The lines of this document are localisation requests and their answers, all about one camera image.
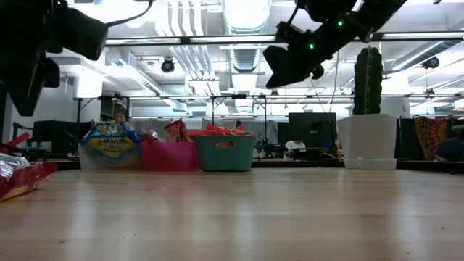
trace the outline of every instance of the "wooden tabletop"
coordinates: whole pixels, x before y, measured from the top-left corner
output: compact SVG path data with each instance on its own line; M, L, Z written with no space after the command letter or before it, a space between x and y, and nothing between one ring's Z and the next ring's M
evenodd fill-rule
M0 202L0 260L464 260L464 177L61 172Z

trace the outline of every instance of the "computer monitor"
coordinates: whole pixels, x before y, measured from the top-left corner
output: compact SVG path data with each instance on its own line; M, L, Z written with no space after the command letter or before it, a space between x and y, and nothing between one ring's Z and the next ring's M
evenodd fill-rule
M303 141L307 148L335 146L335 113L289 113L289 140Z
M92 122L36 121L34 122L32 141L51 141L51 152L54 154L73 153L78 150L76 141L83 139L92 126Z

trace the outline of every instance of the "black robotic arm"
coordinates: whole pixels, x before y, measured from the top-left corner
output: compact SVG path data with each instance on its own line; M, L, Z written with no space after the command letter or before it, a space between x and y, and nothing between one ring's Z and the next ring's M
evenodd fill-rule
M276 38L288 44L269 46L263 54L273 75L267 88L276 88L322 77L322 62L358 37L368 43L372 33L379 30L401 8L406 0L364 0L352 11L355 0L296 0L295 12L288 22L278 24ZM291 25L298 9L304 9L315 22L323 24L314 32L302 32Z

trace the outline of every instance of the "white planter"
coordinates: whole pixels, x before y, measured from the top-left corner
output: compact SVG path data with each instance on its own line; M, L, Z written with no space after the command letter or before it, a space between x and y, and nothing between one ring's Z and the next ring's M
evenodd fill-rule
M337 122L345 168L394 170L397 121L390 115L353 115Z

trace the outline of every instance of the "cactus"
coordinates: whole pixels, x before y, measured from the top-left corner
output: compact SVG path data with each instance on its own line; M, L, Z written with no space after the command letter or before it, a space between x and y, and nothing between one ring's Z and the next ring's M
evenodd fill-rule
M382 93L382 55L377 48L364 48L355 65L354 115L380 113Z

